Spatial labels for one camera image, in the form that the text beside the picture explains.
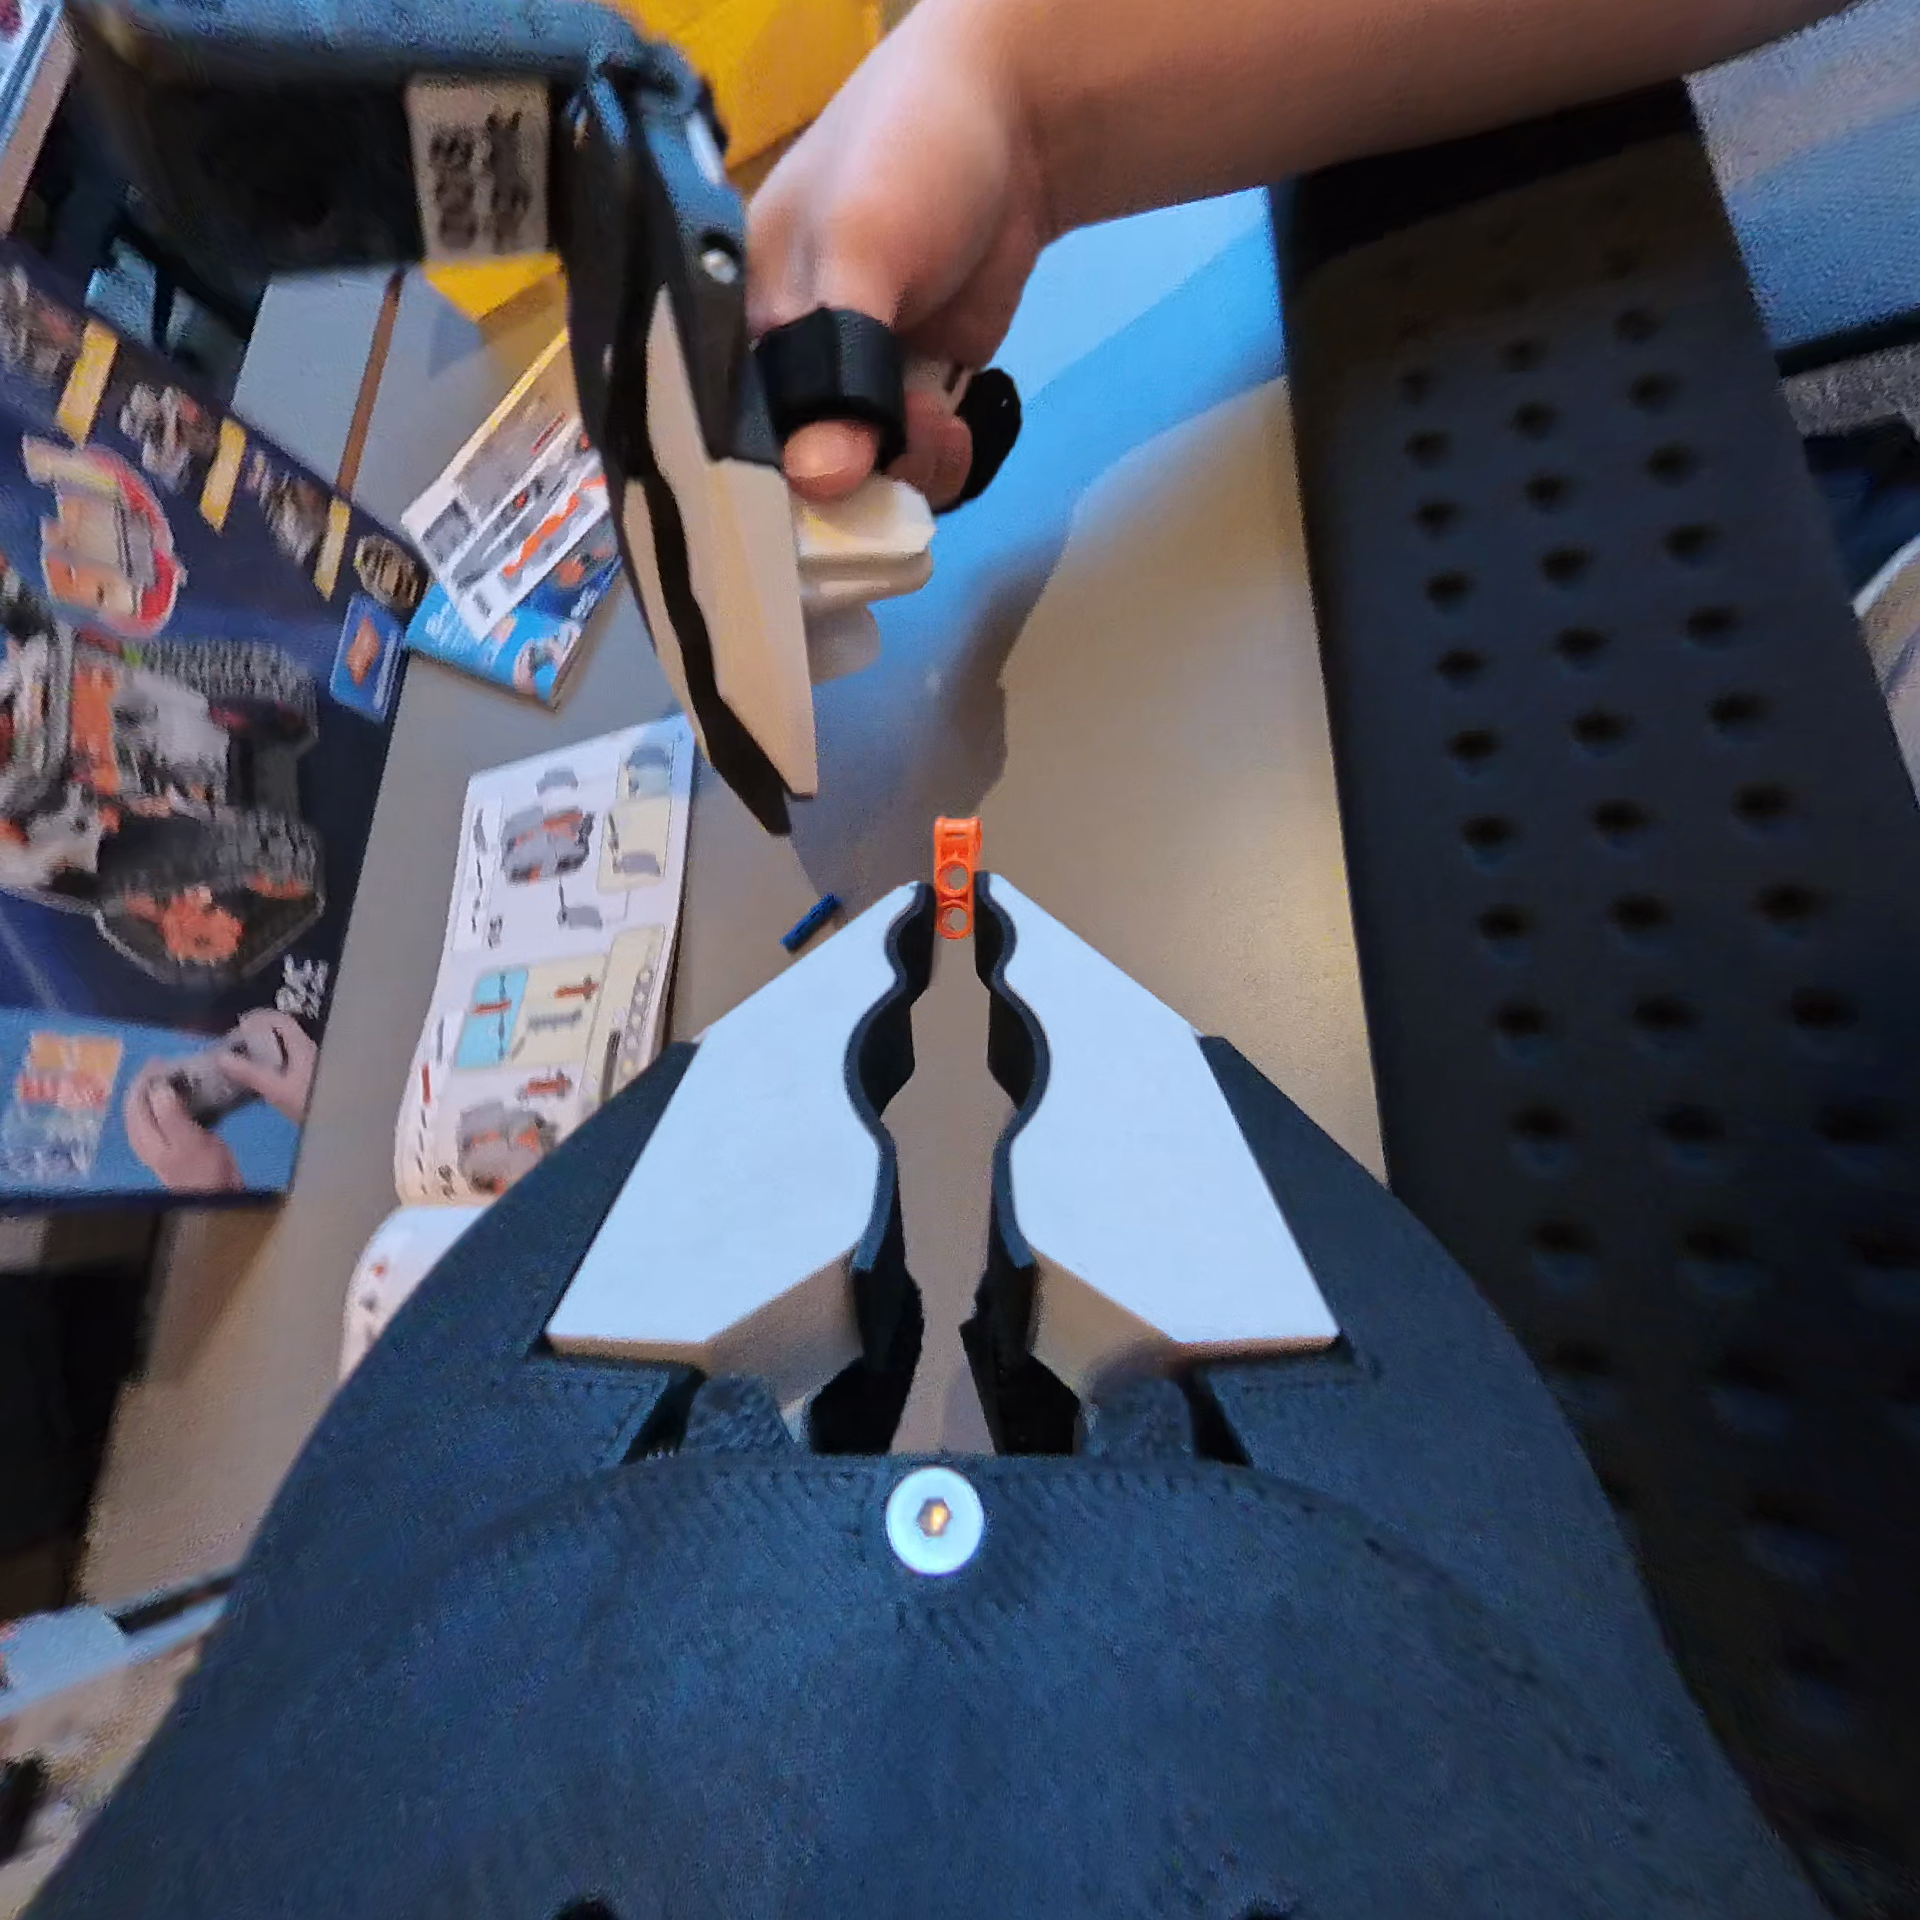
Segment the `blue toy building set box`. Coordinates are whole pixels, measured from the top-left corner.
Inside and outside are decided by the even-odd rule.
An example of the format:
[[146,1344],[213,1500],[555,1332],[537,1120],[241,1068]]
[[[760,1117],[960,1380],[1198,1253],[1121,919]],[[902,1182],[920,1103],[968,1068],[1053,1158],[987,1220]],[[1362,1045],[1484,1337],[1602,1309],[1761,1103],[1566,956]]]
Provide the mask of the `blue toy building set box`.
[[5,239],[5,1212],[290,1185],[424,587]]

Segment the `open white instruction booklet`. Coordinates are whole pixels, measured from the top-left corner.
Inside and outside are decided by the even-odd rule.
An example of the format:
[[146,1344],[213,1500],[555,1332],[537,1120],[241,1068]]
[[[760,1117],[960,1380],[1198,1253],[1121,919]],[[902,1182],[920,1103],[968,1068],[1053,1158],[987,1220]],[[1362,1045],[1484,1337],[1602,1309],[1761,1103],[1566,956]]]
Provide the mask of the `open white instruction booklet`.
[[404,1207],[482,1207],[666,1035],[698,739],[684,718],[476,774],[393,1140]]

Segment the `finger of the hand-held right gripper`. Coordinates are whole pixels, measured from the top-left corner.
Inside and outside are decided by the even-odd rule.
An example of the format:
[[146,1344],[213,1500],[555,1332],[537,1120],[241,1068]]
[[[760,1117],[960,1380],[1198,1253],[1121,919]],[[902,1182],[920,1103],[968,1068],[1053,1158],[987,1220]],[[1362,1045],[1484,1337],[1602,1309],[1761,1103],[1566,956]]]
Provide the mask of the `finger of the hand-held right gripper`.
[[621,493],[621,536],[660,669],[710,767],[738,798],[752,793],[752,739],[717,692],[713,636],[693,582],[688,529],[660,471],[637,459]]
[[774,463],[709,453],[667,289],[643,351],[646,624],[710,767],[761,830],[790,835],[818,742],[789,492]]

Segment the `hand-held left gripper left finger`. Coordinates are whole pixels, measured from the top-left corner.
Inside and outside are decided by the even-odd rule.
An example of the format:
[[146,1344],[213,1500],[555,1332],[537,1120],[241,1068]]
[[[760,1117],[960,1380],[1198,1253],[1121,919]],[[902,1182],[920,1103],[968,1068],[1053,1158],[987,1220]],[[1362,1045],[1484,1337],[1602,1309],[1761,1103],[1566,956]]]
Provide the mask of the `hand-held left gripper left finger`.
[[693,1045],[547,1324],[560,1352],[760,1380],[812,1448],[889,1448],[925,1315],[885,1113],[932,888],[897,887]]

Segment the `toy sticker sheet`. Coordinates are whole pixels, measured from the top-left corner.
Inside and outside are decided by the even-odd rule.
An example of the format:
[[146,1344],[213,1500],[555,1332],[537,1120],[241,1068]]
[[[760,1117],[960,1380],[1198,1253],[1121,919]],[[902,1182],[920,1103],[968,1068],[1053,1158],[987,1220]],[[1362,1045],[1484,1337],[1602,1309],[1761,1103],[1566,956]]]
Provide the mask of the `toy sticker sheet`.
[[476,636],[516,612],[606,521],[608,480],[565,331],[400,516]]

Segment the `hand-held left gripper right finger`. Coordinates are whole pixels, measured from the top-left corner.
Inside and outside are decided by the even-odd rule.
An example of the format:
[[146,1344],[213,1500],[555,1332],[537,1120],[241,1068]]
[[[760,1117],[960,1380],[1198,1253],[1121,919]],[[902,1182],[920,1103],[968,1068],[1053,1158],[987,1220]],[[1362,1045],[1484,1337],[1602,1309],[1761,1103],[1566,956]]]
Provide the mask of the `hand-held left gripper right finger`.
[[1206,1038],[995,873],[973,960],[1010,1103],[963,1325],[995,1452],[1069,1453],[1144,1376],[1329,1352],[1338,1319]]

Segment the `grey desk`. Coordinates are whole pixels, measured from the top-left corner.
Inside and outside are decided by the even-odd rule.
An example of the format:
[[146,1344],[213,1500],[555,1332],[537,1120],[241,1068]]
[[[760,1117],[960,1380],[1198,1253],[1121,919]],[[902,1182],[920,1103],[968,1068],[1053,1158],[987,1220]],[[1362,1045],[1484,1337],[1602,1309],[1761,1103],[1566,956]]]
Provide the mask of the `grey desk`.
[[[1045,254],[995,355],[1014,457],[942,524],[931,587],[881,609],[878,663],[824,689],[824,796],[777,841],[698,782],[676,1038],[785,966],[817,895],[870,904],[925,870],[938,813],[973,812],[995,873],[1384,1172],[1283,355],[1261,195]],[[83,1598],[229,1568],[330,1401],[468,776],[667,705],[624,592],[563,709],[406,667],[296,1185],[161,1224]]]

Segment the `yellow plastic bin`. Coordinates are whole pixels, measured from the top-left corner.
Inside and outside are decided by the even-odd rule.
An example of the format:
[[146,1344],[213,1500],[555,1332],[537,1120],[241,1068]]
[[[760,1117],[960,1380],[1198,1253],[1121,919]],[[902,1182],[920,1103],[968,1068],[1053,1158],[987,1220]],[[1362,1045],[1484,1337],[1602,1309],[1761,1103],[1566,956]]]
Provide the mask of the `yellow plastic bin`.
[[617,4],[709,80],[742,182],[800,133],[881,37],[874,1]]

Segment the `person's right hand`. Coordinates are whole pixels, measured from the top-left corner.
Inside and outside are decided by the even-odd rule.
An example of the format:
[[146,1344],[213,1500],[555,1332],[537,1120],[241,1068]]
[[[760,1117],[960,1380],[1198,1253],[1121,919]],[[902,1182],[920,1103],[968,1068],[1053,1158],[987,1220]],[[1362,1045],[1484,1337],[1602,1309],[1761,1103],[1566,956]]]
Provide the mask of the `person's right hand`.
[[1046,244],[1029,25],[1027,4],[925,1],[878,40],[752,199],[757,336],[846,308],[907,355],[995,358]]

